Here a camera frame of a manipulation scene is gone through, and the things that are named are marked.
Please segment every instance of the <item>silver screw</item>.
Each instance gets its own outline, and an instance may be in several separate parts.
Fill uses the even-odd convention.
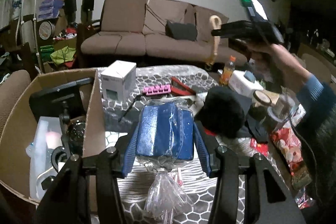
[[[76,161],[76,160],[79,159],[79,155],[77,155],[77,154],[71,155],[70,159],[73,160],[73,161]]]
[[[117,149],[114,146],[110,146],[106,149],[107,153],[113,154]]]
[[[225,145],[220,145],[218,146],[217,150],[219,153],[225,153],[227,151],[227,148]]]
[[[256,153],[256,154],[254,154],[254,157],[255,157],[257,160],[263,160],[264,155],[261,154],[261,153]]]

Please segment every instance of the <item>black cap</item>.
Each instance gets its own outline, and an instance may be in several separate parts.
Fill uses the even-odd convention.
[[[251,106],[251,98],[232,91],[228,87],[214,86],[208,91],[204,107],[195,120],[219,135],[235,138],[237,131],[244,125]]]

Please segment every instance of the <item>tablecloth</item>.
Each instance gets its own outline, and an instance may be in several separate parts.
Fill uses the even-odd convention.
[[[98,76],[104,68],[98,68]],[[183,84],[189,87],[197,86],[205,90],[218,85],[208,73],[200,68],[188,65],[172,65],[172,66],[155,66],[136,69],[136,87],[127,102],[110,101],[102,98],[102,103],[105,112],[106,132],[106,147],[115,145],[117,139],[125,135],[125,132],[113,131],[113,125],[110,124],[109,116],[115,112],[126,110],[132,104],[133,99],[140,94],[144,86],[169,84],[170,77],[177,77]],[[132,111],[142,109],[147,99],[142,98],[133,105]],[[220,145],[227,145],[240,155],[252,156],[256,151],[250,148],[249,138],[240,138],[228,140],[226,138],[217,139]],[[210,179],[202,171],[200,161],[195,149],[194,160],[182,168],[182,179],[184,182],[184,191],[193,200],[194,207],[190,212],[174,217],[174,223],[185,224],[206,224],[209,219],[213,197],[216,190],[217,179]],[[267,159],[270,161],[274,169],[281,176],[277,163],[269,153]],[[157,221],[142,216],[142,211],[147,198],[149,187],[154,181],[154,174],[149,173],[144,166],[138,162],[134,163],[132,172],[125,179],[118,179],[120,197],[125,215],[129,223],[157,223]],[[244,208],[245,208],[245,185],[244,176],[239,176],[239,196],[238,196],[238,212],[236,223],[243,223]]]

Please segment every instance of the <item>blue tissue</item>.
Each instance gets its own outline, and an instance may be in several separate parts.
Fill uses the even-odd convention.
[[[136,154],[192,160],[193,122],[191,111],[181,109],[173,102],[145,106],[139,125]]]

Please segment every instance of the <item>bottle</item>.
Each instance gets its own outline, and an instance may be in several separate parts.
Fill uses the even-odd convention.
[[[219,83],[221,85],[227,85],[229,83],[230,77],[235,70],[236,67],[236,58],[234,56],[230,56],[229,61],[225,63],[223,73],[220,76]]]

